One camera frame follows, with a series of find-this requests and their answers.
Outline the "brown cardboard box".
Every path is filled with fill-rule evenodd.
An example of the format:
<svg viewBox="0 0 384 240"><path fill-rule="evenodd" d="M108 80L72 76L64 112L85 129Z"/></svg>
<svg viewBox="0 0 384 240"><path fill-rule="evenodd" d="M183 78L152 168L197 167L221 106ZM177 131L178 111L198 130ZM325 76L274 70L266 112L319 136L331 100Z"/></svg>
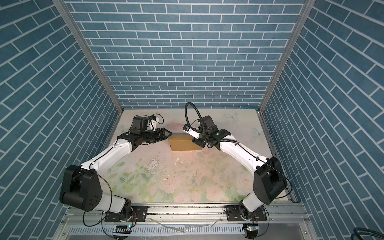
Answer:
<svg viewBox="0 0 384 240"><path fill-rule="evenodd" d="M169 137L169 144L173 152L200 151L202 147L192 142L193 137L188 134L177 133Z"/></svg>

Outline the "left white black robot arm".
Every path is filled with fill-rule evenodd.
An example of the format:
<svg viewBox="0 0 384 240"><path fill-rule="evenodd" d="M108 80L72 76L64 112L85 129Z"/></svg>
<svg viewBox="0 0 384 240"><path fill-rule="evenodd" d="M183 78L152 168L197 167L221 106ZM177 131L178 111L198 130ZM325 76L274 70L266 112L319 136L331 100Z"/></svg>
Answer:
<svg viewBox="0 0 384 240"><path fill-rule="evenodd" d="M92 159L71 165L64 172L60 202L85 212L93 210L116 214L130 214L131 202L113 195L112 190L104 192L100 181L107 183L103 175L122 157L138 146L154 144L168 139L172 132L165 128L156 130L126 132L117 141Z"/></svg>

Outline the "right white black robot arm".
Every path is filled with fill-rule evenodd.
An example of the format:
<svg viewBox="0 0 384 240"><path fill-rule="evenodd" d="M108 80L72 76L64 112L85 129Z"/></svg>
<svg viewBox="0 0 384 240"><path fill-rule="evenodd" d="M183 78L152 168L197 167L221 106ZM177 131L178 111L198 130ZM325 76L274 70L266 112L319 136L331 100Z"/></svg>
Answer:
<svg viewBox="0 0 384 240"><path fill-rule="evenodd" d="M252 213L263 205L269 205L288 186L279 159L267 158L252 151L227 130L194 131L185 126L184 131L193 137L195 144L203 148L210 145L228 154L252 173L253 189L240 201L241 210Z"/></svg>

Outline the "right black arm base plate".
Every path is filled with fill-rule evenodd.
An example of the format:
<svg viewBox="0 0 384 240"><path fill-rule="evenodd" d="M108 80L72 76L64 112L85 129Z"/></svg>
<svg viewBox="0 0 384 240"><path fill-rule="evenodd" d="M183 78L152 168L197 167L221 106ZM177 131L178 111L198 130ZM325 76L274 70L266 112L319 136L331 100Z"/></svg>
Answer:
<svg viewBox="0 0 384 240"><path fill-rule="evenodd" d="M253 212L249 212L243 205L226 205L223 207L227 221L266 221L267 213L264 207L259 207Z"/></svg>

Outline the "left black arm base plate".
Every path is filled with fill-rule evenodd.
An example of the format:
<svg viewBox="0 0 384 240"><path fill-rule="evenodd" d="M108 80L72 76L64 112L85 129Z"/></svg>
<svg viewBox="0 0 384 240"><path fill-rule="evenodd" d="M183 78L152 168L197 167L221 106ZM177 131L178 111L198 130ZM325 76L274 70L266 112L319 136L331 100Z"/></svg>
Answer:
<svg viewBox="0 0 384 240"><path fill-rule="evenodd" d="M107 212L106 223L138 223L145 222L148 206L130 206L120 213Z"/></svg>

